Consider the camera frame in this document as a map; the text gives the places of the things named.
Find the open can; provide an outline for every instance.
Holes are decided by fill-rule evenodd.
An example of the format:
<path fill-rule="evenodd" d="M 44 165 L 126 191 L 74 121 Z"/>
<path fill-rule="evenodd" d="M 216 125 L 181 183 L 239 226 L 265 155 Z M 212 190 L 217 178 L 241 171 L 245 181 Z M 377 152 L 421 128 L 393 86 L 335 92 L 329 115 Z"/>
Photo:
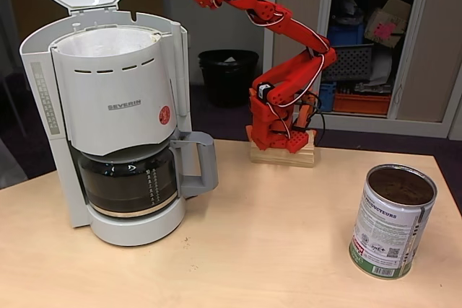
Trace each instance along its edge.
<path fill-rule="evenodd" d="M 416 169 L 398 164 L 371 169 L 349 246 L 358 267 L 378 278 L 406 275 L 436 195 L 433 181 Z"/>

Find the coffee pot handle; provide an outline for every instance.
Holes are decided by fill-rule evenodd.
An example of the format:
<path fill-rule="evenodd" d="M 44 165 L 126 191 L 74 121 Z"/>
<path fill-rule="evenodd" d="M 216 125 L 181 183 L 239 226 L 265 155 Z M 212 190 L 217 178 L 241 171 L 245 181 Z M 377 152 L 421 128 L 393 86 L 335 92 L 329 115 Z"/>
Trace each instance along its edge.
<path fill-rule="evenodd" d="M 185 176 L 182 173 L 183 157 L 181 149 L 190 145 L 197 145 L 200 176 Z M 214 139 L 208 133 L 181 133 L 180 139 L 170 141 L 170 148 L 175 156 L 178 189 L 184 198 L 206 193 L 218 185 L 217 157 L 215 155 Z"/>

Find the wooden base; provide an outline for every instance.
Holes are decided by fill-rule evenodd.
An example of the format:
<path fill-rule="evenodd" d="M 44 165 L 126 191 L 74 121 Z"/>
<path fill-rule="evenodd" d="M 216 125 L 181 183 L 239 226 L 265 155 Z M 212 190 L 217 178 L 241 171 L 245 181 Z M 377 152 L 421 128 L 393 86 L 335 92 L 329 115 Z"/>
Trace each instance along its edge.
<path fill-rule="evenodd" d="M 275 164 L 295 167 L 315 166 L 315 134 L 313 130 L 308 131 L 310 140 L 299 152 L 292 154 L 286 149 L 268 148 L 261 151 L 254 142 L 250 143 L 250 160 L 259 164 Z"/>

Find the white coffee maker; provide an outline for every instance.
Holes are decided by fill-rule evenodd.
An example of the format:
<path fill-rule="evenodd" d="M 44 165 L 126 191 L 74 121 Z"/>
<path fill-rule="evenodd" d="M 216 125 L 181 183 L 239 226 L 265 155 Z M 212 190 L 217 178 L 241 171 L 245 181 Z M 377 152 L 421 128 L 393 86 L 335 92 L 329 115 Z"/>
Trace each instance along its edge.
<path fill-rule="evenodd" d="M 187 32 L 151 14 L 133 20 L 119 0 L 54 1 L 69 17 L 20 53 L 71 225 L 115 245 L 158 240 L 181 223 L 187 197 L 218 184 L 213 139 L 191 132 Z M 184 175 L 194 144 L 201 176 Z"/>

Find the barcode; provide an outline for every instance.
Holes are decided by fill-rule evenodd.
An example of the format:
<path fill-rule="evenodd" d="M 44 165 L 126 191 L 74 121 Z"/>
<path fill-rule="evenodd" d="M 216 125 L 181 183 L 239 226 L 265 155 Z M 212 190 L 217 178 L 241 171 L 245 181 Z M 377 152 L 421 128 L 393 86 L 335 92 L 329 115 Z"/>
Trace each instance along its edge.
<path fill-rule="evenodd" d="M 399 254 L 399 248 L 390 248 L 388 250 L 387 258 L 397 258 Z"/>
<path fill-rule="evenodd" d="M 378 274 L 379 276 L 384 276 L 384 277 L 393 277 L 395 270 L 388 270 L 386 268 L 380 268 L 380 267 L 374 266 L 372 268 L 372 273 Z"/>

